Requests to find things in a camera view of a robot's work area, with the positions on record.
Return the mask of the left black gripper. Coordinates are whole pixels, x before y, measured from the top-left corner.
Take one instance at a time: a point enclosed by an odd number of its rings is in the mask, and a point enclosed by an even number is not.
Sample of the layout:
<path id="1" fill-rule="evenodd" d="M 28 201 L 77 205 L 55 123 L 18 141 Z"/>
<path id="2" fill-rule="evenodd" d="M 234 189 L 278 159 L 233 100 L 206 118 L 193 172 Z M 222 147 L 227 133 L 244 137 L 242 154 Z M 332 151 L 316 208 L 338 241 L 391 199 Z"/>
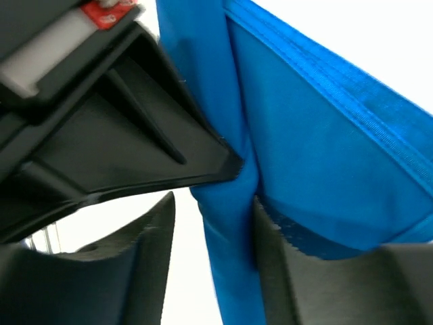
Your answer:
<path id="1" fill-rule="evenodd" d="M 2 1 L 1 107 L 42 112 L 88 88 L 131 42 L 136 1 Z"/>

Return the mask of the blue cloth napkin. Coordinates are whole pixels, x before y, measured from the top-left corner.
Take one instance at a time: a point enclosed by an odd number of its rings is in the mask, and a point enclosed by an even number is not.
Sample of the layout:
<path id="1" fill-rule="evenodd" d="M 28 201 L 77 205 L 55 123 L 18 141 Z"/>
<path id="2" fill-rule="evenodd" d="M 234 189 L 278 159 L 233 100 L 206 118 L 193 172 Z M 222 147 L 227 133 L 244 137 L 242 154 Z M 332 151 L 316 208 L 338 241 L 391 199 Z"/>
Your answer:
<path id="1" fill-rule="evenodd" d="M 432 245 L 431 1 L 158 1 L 160 42 L 243 158 L 192 188 L 224 324 L 267 324 L 253 201 L 302 253 Z"/>

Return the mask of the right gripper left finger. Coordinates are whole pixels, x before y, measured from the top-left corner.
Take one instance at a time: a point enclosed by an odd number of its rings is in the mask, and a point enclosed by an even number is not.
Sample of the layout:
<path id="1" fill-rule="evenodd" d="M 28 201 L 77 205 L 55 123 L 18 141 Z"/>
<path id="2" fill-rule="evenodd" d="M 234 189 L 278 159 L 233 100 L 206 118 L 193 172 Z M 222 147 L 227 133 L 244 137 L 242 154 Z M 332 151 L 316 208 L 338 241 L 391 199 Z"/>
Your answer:
<path id="1" fill-rule="evenodd" d="M 1 246 L 2 324 L 159 324 L 175 197 L 75 253 Z"/>

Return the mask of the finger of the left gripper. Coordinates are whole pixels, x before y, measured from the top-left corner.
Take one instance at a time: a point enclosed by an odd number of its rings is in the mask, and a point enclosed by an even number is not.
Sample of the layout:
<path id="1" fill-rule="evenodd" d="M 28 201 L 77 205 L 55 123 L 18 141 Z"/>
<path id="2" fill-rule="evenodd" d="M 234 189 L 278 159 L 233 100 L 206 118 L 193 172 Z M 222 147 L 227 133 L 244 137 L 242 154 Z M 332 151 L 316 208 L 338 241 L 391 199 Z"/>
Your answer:
<path id="1" fill-rule="evenodd" d="M 1 110 L 1 241 L 100 202 L 232 180 L 242 165 L 134 24 L 43 117 Z"/>

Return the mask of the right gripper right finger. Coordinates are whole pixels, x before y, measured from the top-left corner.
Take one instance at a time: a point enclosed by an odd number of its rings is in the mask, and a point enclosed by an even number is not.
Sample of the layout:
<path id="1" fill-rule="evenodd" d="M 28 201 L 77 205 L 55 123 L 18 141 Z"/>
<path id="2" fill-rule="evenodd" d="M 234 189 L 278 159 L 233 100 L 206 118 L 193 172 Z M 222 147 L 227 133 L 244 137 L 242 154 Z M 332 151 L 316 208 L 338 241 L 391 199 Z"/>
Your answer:
<path id="1" fill-rule="evenodd" d="M 432 245 L 390 244 L 341 260 L 308 256 L 291 223 L 253 201 L 254 248 L 267 324 L 431 324 Z"/>

